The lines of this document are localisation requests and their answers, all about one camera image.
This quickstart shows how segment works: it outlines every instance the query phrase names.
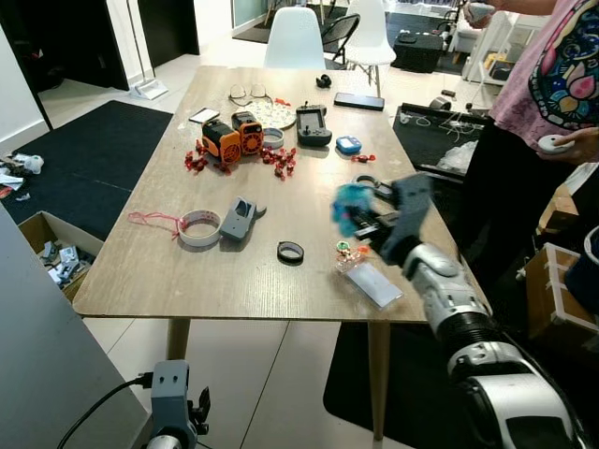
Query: clear plastic bag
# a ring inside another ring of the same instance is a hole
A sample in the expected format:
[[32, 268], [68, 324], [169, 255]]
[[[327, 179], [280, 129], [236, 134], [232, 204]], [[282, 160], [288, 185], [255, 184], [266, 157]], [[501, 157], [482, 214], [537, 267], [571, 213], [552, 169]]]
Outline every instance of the clear plastic bag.
[[446, 152], [446, 155], [441, 158], [437, 166], [443, 170], [465, 174], [468, 171], [477, 144], [478, 140], [474, 140], [464, 143], [461, 147], [452, 148]]

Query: table leg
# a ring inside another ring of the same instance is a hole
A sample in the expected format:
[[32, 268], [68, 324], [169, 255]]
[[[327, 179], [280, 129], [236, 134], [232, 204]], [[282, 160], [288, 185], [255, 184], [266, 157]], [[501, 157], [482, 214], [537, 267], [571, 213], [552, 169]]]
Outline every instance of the table leg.
[[368, 323], [368, 361], [373, 406], [373, 434], [374, 439], [377, 441], [383, 440], [383, 430], [385, 428], [390, 340], [391, 325], [389, 323]]
[[171, 318], [168, 320], [167, 360], [185, 359], [190, 324], [191, 320], [189, 318]]

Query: black pants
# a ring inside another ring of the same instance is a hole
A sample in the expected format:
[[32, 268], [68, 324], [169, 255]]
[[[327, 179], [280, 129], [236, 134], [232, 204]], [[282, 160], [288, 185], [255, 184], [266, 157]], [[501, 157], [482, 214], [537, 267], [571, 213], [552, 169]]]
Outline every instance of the black pants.
[[483, 130], [464, 182], [458, 245], [466, 251], [489, 223], [489, 236], [471, 268], [483, 288], [505, 273], [539, 218], [576, 167], [540, 159], [518, 136], [490, 124]]

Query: red candy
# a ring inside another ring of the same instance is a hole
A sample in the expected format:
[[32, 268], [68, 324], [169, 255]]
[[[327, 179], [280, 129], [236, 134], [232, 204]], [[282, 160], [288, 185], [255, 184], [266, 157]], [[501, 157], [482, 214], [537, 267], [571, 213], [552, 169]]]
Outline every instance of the red candy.
[[[184, 161], [187, 170], [194, 170], [195, 175], [202, 171], [209, 163], [208, 158], [204, 156], [208, 152], [208, 149], [202, 145], [202, 141], [200, 139], [196, 139], [196, 151], [199, 155], [198, 159], [194, 160], [194, 152], [187, 152], [185, 154]], [[295, 160], [297, 150], [295, 148], [292, 148], [290, 152], [287, 152], [285, 148], [281, 148], [277, 152], [271, 148], [264, 147], [260, 149], [258, 154], [264, 164], [275, 166], [274, 176], [279, 178], [281, 181], [285, 180], [285, 172], [286, 176], [293, 175], [293, 171], [297, 163]], [[218, 168], [226, 175], [230, 175], [232, 173], [227, 164], [223, 162], [213, 163], [212, 166], [214, 168]]]
[[370, 156], [361, 154], [360, 156], [352, 156], [352, 159], [351, 159], [352, 162], [361, 162], [362, 164], [366, 164], [369, 161], [375, 161], [375, 160], [376, 160], [376, 156], [374, 154], [371, 154]]

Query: black chair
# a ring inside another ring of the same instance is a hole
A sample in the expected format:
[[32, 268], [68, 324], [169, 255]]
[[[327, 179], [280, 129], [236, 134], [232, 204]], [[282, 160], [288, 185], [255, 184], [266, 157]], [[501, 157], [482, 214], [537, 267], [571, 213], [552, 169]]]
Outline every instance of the black chair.
[[322, 46], [325, 47], [331, 44], [337, 44], [335, 55], [333, 56], [333, 62], [342, 57], [342, 64], [345, 65], [345, 44], [354, 34], [359, 25], [359, 14], [351, 14], [349, 16], [343, 16], [332, 22], [322, 32], [320, 37], [322, 38]]

